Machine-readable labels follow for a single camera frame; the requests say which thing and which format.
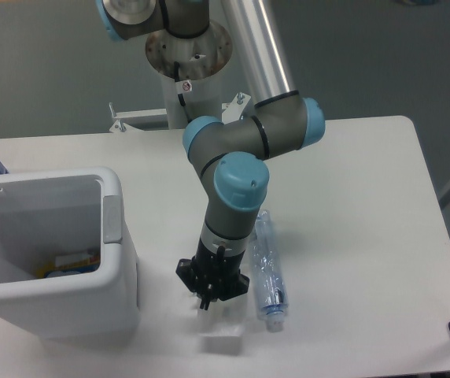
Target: light blue joint cap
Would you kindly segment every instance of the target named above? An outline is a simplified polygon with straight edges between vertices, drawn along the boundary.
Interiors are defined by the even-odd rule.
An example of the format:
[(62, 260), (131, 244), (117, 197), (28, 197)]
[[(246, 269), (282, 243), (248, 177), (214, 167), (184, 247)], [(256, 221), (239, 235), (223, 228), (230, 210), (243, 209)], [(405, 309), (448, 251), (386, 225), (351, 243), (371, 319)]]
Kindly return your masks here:
[(307, 107), (307, 130), (302, 147), (318, 142), (325, 134), (325, 116), (318, 102), (313, 98), (304, 98)]
[(237, 211), (258, 210), (267, 196), (269, 170), (265, 163), (246, 152), (231, 152), (218, 163), (215, 190), (228, 207)]
[(210, 124), (223, 124), (223, 122), (216, 117), (202, 116), (194, 119), (186, 126), (185, 132), (183, 133), (183, 146), (185, 147), (187, 157), (190, 154), (190, 147), (197, 134)]
[(105, 7), (102, 6), (102, 0), (96, 0), (96, 6), (98, 7), (99, 16), (101, 16), (102, 23), (105, 25), (109, 38), (115, 42), (123, 41), (124, 39), (116, 33), (115, 29), (109, 22), (108, 16), (106, 16)]

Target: white small box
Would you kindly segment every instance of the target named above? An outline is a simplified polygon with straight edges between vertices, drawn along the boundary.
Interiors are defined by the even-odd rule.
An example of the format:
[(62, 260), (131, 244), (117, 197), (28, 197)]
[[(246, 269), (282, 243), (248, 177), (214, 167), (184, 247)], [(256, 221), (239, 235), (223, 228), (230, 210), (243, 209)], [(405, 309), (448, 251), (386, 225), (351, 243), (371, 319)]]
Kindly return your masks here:
[[(94, 272), (36, 277), (86, 250), (100, 251)], [(138, 257), (112, 170), (0, 175), (0, 317), (43, 338), (138, 324)]]

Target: white table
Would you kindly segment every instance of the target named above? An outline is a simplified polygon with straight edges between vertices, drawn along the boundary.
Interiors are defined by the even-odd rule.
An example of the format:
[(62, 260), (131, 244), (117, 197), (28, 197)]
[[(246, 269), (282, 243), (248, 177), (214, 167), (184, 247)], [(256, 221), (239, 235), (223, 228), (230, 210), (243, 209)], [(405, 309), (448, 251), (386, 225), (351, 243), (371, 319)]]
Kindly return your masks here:
[(0, 320), (0, 377), (356, 377), (450, 370), (450, 242), (412, 123), (336, 120), (277, 157), (264, 204), (290, 298), (283, 332), (255, 318), (242, 349), (210, 354), (175, 274), (207, 199), (181, 131), (0, 140), (13, 172), (106, 165), (141, 261), (137, 332), (44, 341)]

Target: silver metal tube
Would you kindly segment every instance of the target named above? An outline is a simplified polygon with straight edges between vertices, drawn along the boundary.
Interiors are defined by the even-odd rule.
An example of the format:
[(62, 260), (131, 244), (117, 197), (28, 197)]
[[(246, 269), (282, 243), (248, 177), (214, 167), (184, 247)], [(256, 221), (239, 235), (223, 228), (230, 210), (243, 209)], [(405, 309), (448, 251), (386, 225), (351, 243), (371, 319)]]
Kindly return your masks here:
[(222, 0), (255, 103), (294, 91), (268, 0)]

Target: screw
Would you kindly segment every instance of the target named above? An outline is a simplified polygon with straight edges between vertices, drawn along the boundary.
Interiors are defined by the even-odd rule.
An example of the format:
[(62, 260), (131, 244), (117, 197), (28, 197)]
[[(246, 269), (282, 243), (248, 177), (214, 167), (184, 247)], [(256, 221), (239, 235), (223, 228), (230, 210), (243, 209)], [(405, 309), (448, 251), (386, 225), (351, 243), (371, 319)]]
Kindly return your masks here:
[(127, 128), (125, 127), (125, 124), (124, 124), (124, 122), (122, 120), (118, 120), (118, 124), (120, 126), (120, 131), (121, 132), (126, 132), (127, 131)]
[(238, 93), (238, 104), (242, 105), (242, 100), (244, 100), (244, 99), (245, 99), (244, 93), (239, 92)]
[(113, 103), (112, 102), (109, 103), (109, 112), (112, 114), (112, 118), (115, 119), (116, 118), (116, 111), (113, 108)]

